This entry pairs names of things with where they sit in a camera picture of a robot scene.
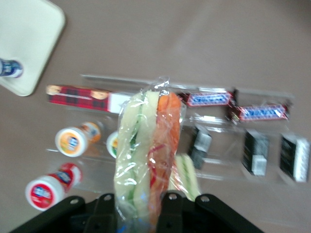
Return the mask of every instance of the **plastic tray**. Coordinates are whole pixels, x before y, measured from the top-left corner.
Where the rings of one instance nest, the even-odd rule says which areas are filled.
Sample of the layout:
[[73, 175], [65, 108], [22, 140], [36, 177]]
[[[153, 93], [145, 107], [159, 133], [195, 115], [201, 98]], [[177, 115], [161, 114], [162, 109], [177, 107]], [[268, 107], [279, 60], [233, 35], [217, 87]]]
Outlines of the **plastic tray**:
[[56, 41], [65, 15], [46, 0], [0, 0], [0, 57], [17, 60], [19, 78], [0, 77], [0, 84], [19, 96], [33, 93]]

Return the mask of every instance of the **plastic wrap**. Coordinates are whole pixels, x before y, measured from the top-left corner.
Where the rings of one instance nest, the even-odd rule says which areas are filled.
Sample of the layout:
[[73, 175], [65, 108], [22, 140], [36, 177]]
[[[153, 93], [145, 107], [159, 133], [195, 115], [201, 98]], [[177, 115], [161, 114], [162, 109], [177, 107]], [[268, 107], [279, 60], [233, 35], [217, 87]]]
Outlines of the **plastic wrap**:
[[169, 190], [182, 191], [191, 201], [201, 195], [193, 162], [185, 153], [175, 157]]
[[168, 78], [135, 94], [119, 117], [114, 177], [119, 232], [154, 232], [168, 190], [185, 106]]

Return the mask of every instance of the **brown surface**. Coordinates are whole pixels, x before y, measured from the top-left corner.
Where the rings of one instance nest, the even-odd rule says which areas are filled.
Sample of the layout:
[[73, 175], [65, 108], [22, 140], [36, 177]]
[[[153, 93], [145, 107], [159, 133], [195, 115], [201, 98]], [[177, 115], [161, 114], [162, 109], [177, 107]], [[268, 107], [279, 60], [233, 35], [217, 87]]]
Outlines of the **brown surface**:
[[[296, 97], [290, 127], [311, 139], [311, 1], [52, 2], [67, 25], [36, 91], [18, 97], [0, 87], [1, 232], [39, 213], [24, 197], [26, 184], [69, 160], [46, 152], [68, 119], [65, 108], [47, 103], [45, 86], [83, 84], [83, 73], [170, 75], [176, 83], [290, 92]], [[309, 184], [258, 184], [245, 177], [200, 183], [267, 233], [310, 232]], [[87, 201], [97, 196], [71, 194]]]

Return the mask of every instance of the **yogurt cup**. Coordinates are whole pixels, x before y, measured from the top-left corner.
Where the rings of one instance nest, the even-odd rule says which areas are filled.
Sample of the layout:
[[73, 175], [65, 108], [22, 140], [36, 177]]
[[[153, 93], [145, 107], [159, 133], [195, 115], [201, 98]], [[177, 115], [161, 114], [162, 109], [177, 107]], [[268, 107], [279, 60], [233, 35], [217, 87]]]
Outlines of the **yogurt cup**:
[[55, 173], [40, 176], [26, 186], [30, 205], [45, 211], [60, 202], [66, 193], [82, 180], [81, 170], [73, 163], [63, 164]]
[[89, 145], [101, 139], [101, 130], [92, 122], [85, 122], [78, 127], [68, 127], [60, 130], [55, 137], [58, 150], [69, 157], [82, 155]]

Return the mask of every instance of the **candy bar wrapper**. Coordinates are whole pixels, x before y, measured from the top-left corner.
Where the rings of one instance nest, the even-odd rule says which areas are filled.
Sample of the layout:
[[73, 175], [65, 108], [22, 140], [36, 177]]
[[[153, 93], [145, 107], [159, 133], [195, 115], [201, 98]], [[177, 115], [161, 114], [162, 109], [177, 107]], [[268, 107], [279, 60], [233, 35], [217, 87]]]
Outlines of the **candy bar wrapper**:
[[289, 119], [289, 107], [286, 104], [273, 104], [261, 106], [230, 106], [228, 116], [234, 123], [258, 120]]
[[121, 106], [133, 95], [71, 85], [48, 85], [46, 93], [50, 103], [99, 110], [118, 114]]
[[264, 176], [267, 168], [269, 139], [256, 130], [245, 134], [243, 165], [255, 176]]
[[118, 231], [155, 232], [186, 106], [165, 78], [135, 94], [119, 115], [114, 187]]
[[182, 98], [183, 102], [190, 106], [221, 106], [228, 105], [229, 101], [232, 98], [231, 92], [208, 92], [208, 93], [181, 93], [179, 94], [180, 98]]
[[296, 182], [307, 182], [309, 175], [310, 141], [296, 134], [283, 134], [280, 168]]

